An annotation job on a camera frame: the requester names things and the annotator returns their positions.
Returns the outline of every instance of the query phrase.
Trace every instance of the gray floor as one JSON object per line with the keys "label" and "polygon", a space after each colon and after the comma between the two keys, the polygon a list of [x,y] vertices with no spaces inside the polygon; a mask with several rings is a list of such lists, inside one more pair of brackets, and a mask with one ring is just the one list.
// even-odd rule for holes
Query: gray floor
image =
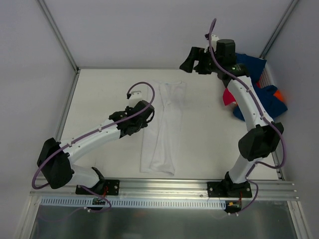
{"label": "gray floor", "polygon": [[[74,207],[42,206],[56,220]],[[297,239],[286,202],[255,202],[238,217],[218,210],[125,209],[78,211],[67,220],[37,218],[32,239]]]}

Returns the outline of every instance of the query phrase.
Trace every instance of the metal frame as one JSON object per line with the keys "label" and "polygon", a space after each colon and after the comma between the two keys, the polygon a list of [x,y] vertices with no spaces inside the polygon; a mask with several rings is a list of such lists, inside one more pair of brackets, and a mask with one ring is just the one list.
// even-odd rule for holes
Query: metal frame
{"label": "metal frame", "polygon": [[[77,66],[74,58],[69,51],[69,48],[66,42],[63,39],[61,32],[59,31],[52,14],[50,13],[45,0],[36,0],[40,9],[42,10],[46,20],[51,26],[53,33],[55,34],[58,42],[60,43],[67,59],[69,60],[72,68],[74,69],[76,75],[73,79],[69,95],[67,97],[66,104],[62,116],[57,127],[55,138],[59,140],[62,136],[62,132],[66,123],[67,115],[71,106],[72,98],[75,92],[76,84],[80,74],[79,67]],[[261,58],[265,58],[271,49],[272,45],[276,41],[280,31],[287,22],[287,19],[290,17],[291,13],[295,9],[299,0],[292,0],[283,16],[281,17],[279,23],[277,24],[274,32],[269,38],[264,50],[261,53]],[[278,162],[278,157],[276,153],[273,153],[273,158],[275,163]],[[255,182],[259,185],[259,194],[257,200],[266,200],[266,201],[287,201],[290,209],[291,217],[295,226],[296,233],[299,239],[312,239],[310,234],[309,227],[305,221],[301,204],[299,201],[298,193],[296,191],[295,185],[293,182],[283,181],[283,175],[281,171],[278,171],[279,179],[274,181],[261,181],[256,180]],[[207,181],[212,180],[169,180],[169,179],[120,179],[120,194],[118,197],[113,197],[115,199],[127,199],[133,198],[135,200],[154,200],[154,199],[164,199],[164,200],[226,200],[225,198],[208,198],[207,194]],[[39,177],[36,181],[36,184],[43,184],[45,179]],[[252,193],[256,192],[256,187],[252,185]],[[59,190],[52,190],[51,188],[44,188],[38,191],[31,191],[29,199],[26,206],[24,207],[24,212],[21,218],[21,221],[18,226],[16,233],[16,238],[28,239],[32,233],[32,226],[35,223],[36,214],[38,207],[41,203],[42,196],[62,196],[62,197],[72,197],[78,198],[78,195],[75,195],[74,187],[63,187]]]}

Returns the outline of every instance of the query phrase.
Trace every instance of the white cloth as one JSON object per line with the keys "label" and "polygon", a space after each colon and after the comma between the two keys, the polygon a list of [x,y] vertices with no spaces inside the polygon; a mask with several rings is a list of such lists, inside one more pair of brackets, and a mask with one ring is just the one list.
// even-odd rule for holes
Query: white cloth
{"label": "white cloth", "polygon": [[141,172],[175,174],[186,83],[150,82],[155,89],[155,116],[144,129]]}

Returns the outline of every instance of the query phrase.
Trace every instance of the gray wall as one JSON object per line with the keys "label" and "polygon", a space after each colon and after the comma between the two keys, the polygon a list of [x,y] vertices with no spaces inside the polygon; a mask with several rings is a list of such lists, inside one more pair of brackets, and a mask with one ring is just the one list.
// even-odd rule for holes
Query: gray wall
{"label": "gray wall", "polygon": [[0,238],[14,235],[73,78],[35,0],[0,2]]}
{"label": "gray wall", "polygon": [[46,0],[80,67],[178,68],[215,34],[259,56],[291,0]]}
{"label": "gray wall", "polygon": [[298,187],[314,238],[319,237],[319,1],[301,0],[267,56],[288,112],[285,127],[288,180]]}

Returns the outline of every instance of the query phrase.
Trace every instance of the blue cloth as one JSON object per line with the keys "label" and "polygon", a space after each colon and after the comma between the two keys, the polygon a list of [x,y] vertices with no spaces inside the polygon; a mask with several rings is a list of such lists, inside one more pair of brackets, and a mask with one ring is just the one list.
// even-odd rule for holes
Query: blue cloth
{"label": "blue cloth", "polygon": [[237,64],[245,64],[253,84],[257,83],[264,71],[267,60],[238,53],[236,53],[236,59]]}
{"label": "blue cloth", "polygon": [[[265,108],[265,110],[271,118],[274,119],[280,116],[283,112],[288,110],[287,106],[273,95],[277,91],[276,86],[266,86],[262,89],[260,89],[256,85],[253,86],[261,104],[263,105],[263,107]],[[245,121],[243,114],[241,113],[238,106],[234,109],[233,114],[238,119]]]}

